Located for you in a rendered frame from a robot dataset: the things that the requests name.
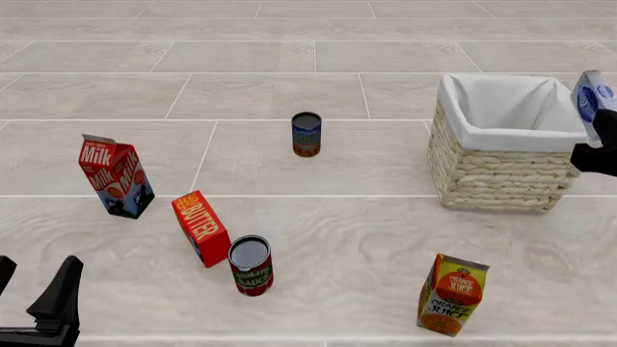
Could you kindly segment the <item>orange juice carton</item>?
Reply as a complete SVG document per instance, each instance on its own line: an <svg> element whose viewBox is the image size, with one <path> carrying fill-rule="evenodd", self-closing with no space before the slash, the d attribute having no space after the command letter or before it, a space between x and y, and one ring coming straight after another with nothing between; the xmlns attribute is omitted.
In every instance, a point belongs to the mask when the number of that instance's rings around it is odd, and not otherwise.
<svg viewBox="0 0 617 347"><path fill-rule="evenodd" d="M488 265L438 254L418 298L416 324L454 337L483 300Z"/></svg>

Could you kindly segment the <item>wicker basket with white liner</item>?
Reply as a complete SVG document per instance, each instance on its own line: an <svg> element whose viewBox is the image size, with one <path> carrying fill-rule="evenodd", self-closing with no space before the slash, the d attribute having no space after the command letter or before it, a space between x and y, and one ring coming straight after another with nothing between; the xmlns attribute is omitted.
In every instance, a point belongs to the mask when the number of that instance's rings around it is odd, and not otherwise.
<svg viewBox="0 0 617 347"><path fill-rule="evenodd" d="M580 176L587 134L553 77L444 74L427 157L443 207L544 213Z"/></svg>

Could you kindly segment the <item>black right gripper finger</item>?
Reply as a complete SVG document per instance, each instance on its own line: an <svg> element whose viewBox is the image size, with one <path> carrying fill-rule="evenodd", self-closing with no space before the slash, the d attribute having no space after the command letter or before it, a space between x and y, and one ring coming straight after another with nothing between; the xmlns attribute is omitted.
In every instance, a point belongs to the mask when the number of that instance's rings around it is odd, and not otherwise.
<svg viewBox="0 0 617 347"><path fill-rule="evenodd" d="M617 112L599 109L592 123L604 147L617 147Z"/></svg>
<svg viewBox="0 0 617 347"><path fill-rule="evenodd" d="M582 173L617 174L617 146L576 144L570 161Z"/></svg>

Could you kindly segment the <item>red butter box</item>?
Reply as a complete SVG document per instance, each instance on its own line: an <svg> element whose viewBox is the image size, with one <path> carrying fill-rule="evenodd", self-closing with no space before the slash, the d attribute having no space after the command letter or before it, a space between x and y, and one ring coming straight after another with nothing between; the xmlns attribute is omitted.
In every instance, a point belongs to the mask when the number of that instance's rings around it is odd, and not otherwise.
<svg viewBox="0 0 617 347"><path fill-rule="evenodd" d="M178 223L205 268L228 259L228 231L202 193L197 190L175 199Z"/></svg>

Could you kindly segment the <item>tomato sauce can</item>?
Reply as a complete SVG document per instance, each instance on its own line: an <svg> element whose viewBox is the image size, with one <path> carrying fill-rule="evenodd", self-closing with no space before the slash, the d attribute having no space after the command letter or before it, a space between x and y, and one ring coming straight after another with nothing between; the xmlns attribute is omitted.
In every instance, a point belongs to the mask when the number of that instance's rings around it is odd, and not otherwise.
<svg viewBox="0 0 617 347"><path fill-rule="evenodd" d="M228 249L228 262L241 294L258 297L273 285L271 247L263 237L247 235L236 239Z"/></svg>

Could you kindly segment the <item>white blue cream cheese box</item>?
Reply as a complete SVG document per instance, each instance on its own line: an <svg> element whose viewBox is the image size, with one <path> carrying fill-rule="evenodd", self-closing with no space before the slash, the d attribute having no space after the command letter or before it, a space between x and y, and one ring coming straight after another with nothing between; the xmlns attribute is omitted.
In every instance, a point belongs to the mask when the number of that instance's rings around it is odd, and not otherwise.
<svg viewBox="0 0 617 347"><path fill-rule="evenodd" d="M573 88L571 100L578 111L589 141L595 147L603 147L592 123L599 109L611 109L617 112L617 94L606 83L602 72L584 71Z"/></svg>

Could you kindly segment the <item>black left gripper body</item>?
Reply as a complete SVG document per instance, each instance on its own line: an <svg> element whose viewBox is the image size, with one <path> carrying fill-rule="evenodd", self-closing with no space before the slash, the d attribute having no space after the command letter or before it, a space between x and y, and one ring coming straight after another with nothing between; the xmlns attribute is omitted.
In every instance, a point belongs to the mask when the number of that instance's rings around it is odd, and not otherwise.
<svg viewBox="0 0 617 347"><path fill-rule="evenodd" d="M61 322L42 322L34 328L0 328L0 347L74 347L79 329Z"/></svg>

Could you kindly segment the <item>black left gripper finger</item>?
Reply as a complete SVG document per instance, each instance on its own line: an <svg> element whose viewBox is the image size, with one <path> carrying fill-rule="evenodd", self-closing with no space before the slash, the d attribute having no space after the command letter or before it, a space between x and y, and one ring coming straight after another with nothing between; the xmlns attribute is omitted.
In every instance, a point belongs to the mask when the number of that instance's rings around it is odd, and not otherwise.
<svg viewBox="0 0 617 347"><path fill-rule="evenodd" d="M26 309L35 317L36 330L79 328L78 293L83 266L76 256L68 256L47 288Z"/></svg>
<svg viewBox="0 0 617 347"><path fill-rule="evenodd" d="M13 262L8 256L0 255L0 295L12 279L15 269L15 262Z"/></svg>

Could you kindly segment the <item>blue soup can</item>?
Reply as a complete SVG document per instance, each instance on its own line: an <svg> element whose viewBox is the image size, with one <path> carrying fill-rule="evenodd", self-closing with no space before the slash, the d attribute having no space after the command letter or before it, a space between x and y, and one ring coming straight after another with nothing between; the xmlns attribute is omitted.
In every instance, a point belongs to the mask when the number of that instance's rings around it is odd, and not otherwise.
<svg viewBox="0 0 617 347"><path fill-rule="evenodd" d="M296 155L310 158L321 148L322 119L313 112L301 112L291 120L292 145Z"/></svg>

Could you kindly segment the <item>red milk carton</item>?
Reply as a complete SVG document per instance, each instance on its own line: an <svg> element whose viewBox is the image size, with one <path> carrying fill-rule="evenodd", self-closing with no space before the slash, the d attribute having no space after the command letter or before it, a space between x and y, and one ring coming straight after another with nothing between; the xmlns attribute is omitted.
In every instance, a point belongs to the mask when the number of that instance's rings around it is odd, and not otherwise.
<svg viewBox="0 0 617 347"><path fill-rule="evenodd" d="M155 198L134 146L83 135L79 166L107 212L138 219Z"/></svg>

